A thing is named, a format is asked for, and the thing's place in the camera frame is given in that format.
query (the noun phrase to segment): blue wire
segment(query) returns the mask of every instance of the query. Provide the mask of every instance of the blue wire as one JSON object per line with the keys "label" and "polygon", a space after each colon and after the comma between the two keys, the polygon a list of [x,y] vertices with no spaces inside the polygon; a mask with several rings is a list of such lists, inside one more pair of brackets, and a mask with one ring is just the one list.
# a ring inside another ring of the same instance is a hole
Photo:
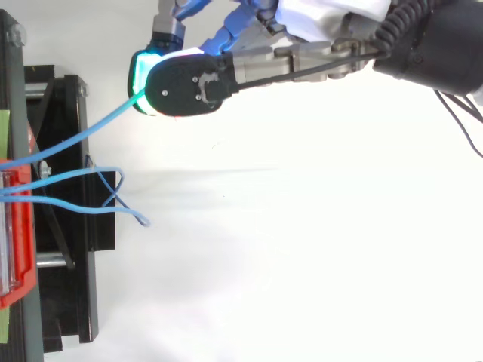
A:
{"label": "blue wire", "polygon": [[[90,165],[92,167],[95,167],[95,163],[92,160],[92,157],[90,155],[86,155],[85,156],[85,167],[88,168],[88,167],[90,167]],[[103,207],[105,207],[105,206],[107,206],[107,204],[109,202],[111,202],[111,200],[113,198],[119,199],[119,196],[117,194],[118,194],[119,190],[121,189],[122,183],[124,182],[124,175],[123,175],[123,173],[121,173],[121,179],[119,180],[119,184],[116,186],[116,188],[114,190],[112,189],[111,185],[106,181],[106,178],[104,177],[102,172],[98,171],[97,175],[102,180],[105,187],[107,187],[107,189],[111,192],[111,195],[109,196],[109,198],[107,200],[105,200],[104,203],[103,203]]]}
{"label": "blue wire", "polygon": [[93,126],[89,127],[86,130],[83,130],[80,133],[77,133],[75,136],[70,137],[68,140],[65,140],[58,145],[50,147],[42,152],[36,153],[34,155],[30,155],[25,158],[20,158],[15,161],[7,162],[6,164],[0,164],[0,171],[8,170],[9,168],[15,168],[22,166],[24,164],[31,164],[32,162],[39,162],[47,157],[55,155],[58,152],[63,151],[64,149],[68,149],[70,146],[75,145],[76,143],[81,142],[83,139],[89,137],[91,134],[97,132],[100,128],[104,127],[106,124],[120,116],[122,113],[130,109],[142,96],[144,96],[145,92],[142,90],[132,98],[130,98],[126,103],[122,104],[116,110],[111,112],[109,115],[101,119],[99,122],[94,124]]}
{"label": "blue wire", "polygon": [[119,172],[121,175],[121,181],[119,185],[121,185],[122,180],[124,180],[125,175],[124,171],[119,167],[93,167],[93,168],[85,168],[82,170],[75,170],[70,172],[61,173],[59,175],[51,176],[48,179],[41,179],[39,181],[35,181],[33,183],[27,183],[21,186],[12,186],[12,187],[5,187],[0,189],[0,195],[9,195],[14,194],[17,192],[24,192],[33,189],[40,189],[41,187],[45,187],[51,185],[53,183],[58,183],[61,181],[65,181],[67,179],[72,179],[74,177],[89,175],[92,173],[102,173],[102,172]]}
{"label": "blue wire", "polygon": [[0,196],[0,202],[49,204],[62,207],[63,209],[73,211],[74,213],[86,213],[88,215],[100,215],[103,213],[128,213],[136,218],[139,218],[142,221],[143,226],[147,227],[151,225],[151,222],[142,213],[124,207],[83,207],[59,200],[57,198],[48,198],[45,196]]}
{"label": "blue wire", "polygon": [[[89,163],[92,165],[95,165],[94,161],[92,160],[92,157],[90,155],[87,155],[85,159],[85,166],[87,167]],[[126,209],[130,209],[130,207],[125,202],[123,202],[123,200],[117,195],[119,189],[121,188],[122,182],[124,180],[123,174],[121,173],[121,180],[119,181],[118,186],[114,190],[112,189],[111,185],[107,182],[102,172],[97,172],[97,175],[99,175],[99,178],[102,180],[105,187],[107,187],[107,189],[111,192],[111,195],[107,200],[104,201],[102,207],[106,207],[108,203],[111,202],[113,198],[115,198],[123,207],[125,207]],[[146,226],[142,219],[140,219],[137,216],[135,216],[135,218],[139,222],[139,224],[141,224],[142,226]]]}

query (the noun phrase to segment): coiled cable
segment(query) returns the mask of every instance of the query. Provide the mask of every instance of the coiled cable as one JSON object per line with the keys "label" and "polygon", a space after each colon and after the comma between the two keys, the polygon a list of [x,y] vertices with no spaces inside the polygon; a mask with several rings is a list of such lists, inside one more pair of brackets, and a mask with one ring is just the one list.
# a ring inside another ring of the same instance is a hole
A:
{"label": "coiled cable", "polygon": [[379,25],[371,45],[389,57],[408,30],[435,9],[436,0],[409,0],[400,4]]}

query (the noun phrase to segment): black cable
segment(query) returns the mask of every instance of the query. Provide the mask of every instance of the black cable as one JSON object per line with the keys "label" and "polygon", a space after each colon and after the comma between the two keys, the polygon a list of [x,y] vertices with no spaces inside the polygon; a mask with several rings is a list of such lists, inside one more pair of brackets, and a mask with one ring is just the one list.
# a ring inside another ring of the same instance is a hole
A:
{"label": "black cable", "polygon": [[456,115],[456,113],[454,113],[453,109],[451,109],[451,107],[448,105],[448,103],[445,101],[445,99],[443,98],[443,96],[441,95],[441,93],[439,93],[437,90],[434,90],[435,91],[435,94],[436,96],[439,98],[439,100],[441,101],[441,103],[443,103],[443,106],[445,106],[445,108],[447,109],[448,112],[450,112],[450,114],[453,116],[454,120],[458,123],[458,126],[460,126],[461,130],[463,131],[466,139],[468,140],[468,143],[469,145],[471,146],[471,148],[473,149],[473,151],[475,151],[475,153],[480,156],[481,158],[483,158],[483,153],[481,153],[475,146],[475,144],[473,143],[473,140],[471,139],[471,137],[469,136],[469,133],[468,131],[466,130],[465,126],[463,125],[463,123],[460,121],[460,119],[458,118],[458,116]]}
{"label": "black cable", "polygon": [[480,113],[478,107],[476,107],[475,104],[471,100],[469,100],[469,98],[467,96],[464,96],[463,99],[466,101],[466,103],[469,104],[469,106],[471,107],[471,109],[473,111],[475,111],[476,114],[478,114],[481,117],[481,119],[483,119],[483,115]]}
{"label": "black cable", "polygon": [[371,45],[389,57],[408,30],[431,14],[435,0],[409,0],[396,7],[379,25]]}
{"label": "black cable", "polygon": [[476,107],[475,108],[472,108],[472,107],[466,105],[464,102],[462,102],[461,100],[459,100],[456,96],[454,96],[452,94],[446,94],[446,93],[443,93],[443,94],[451,102],[453,102],[454,104],[456,104],[457,106],[459,106],[461,109],[463,109],[464,111],[466,111],[470,115],[472,115],[474,118],[476,118],[478,121],[480,121],[481,123],[483,123],[483,117],[481,116],[481,113],[478,111],[478,109]]}
{"label": "black cable", "polygon": [[327,70],[337,68],[338,66],[345,66],[346,64],[350,63],[358,63],[363,61],[369,61],[375,58],[378,58],[381,53],[370,53],[364,55],[357,55],[353,57],[347,57],[341,60],[336,60],[332,63],[323,64],[321,66],[315,66],[313,68],[300,70],[298,72],[292,72],[288,74],[276,75],[269,78],[257,79],[256,81],[249,81],[244,84],[238,85],[238,90],[243,91],[244,89],[253,88],[253,87],[261,87],[264,85],[278,83],[280,81],[293,81],[296,78],[306,77],[308,75],[325,72]]}

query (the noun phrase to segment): robotic hand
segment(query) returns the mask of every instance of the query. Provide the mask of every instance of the robotic hand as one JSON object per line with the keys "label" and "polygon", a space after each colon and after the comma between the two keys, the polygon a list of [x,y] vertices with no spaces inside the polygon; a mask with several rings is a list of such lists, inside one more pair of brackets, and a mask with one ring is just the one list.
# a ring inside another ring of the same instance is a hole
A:
{"label": "robotic hand", "polygon": [[[183,20],[210,0],[159,0],[152,41],[131,62],[129,93],[148,115],[200,115],[241,90],[374,70],[483,104],[483,2],[238,0],[224,26],[184,50]],[[290,46],[272,48],[283,38]]]}

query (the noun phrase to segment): yellow-green label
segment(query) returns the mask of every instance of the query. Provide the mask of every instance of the yellow-green label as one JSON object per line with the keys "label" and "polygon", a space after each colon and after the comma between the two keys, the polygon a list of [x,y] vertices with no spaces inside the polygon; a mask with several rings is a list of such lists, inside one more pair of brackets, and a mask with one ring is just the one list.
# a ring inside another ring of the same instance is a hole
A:
{"label": "yellow-green label", "polygon": [[0,111],[0,158],[7,158],[10,111]]}

